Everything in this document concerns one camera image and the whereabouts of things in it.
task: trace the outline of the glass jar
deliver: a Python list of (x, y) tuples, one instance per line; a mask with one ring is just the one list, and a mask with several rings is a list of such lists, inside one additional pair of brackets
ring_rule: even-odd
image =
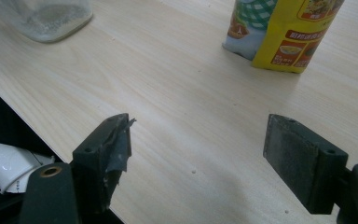
[(0, 16), (38, 42), (61, 40), (92, 17), (89, 0), (0, 0)]

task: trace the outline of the light wood grain surface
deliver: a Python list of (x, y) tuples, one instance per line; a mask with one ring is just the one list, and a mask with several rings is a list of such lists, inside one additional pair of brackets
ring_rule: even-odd
[(336, 223), (336, 208), (309, 215), (262, 151), (277, 113), (358, 163), (358, 0), (301, 75), (222, 49), (234, 0), (92, 6), (92, 21), (55, 44), (0, 22), (0, 96), (65, 161), (107, 117), (138, 120), (112, 200), (126, 223)]

